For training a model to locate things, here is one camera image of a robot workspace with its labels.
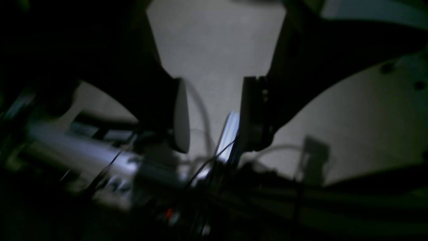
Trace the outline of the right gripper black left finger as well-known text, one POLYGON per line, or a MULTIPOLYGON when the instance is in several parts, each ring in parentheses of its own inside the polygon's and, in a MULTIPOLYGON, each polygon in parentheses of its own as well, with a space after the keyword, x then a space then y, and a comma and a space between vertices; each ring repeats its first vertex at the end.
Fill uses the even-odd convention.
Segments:
POLYGON ((85 80, 122 104, 144 131, 167 140, 170 148, 190 149, 186 84, 162 66, 148 17, 150 0, 103 0, 108 5, 106 48, 97 51, 85 80))

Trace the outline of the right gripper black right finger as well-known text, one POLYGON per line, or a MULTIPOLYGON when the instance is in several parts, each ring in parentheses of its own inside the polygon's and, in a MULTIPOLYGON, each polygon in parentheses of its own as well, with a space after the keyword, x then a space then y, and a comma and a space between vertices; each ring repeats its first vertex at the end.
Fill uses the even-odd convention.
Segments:
POLYGON ((266 75, 243 80, 239 142, 261 151, 341 80, 427 45, 426 0, 283 0, 286 15, 266 75))

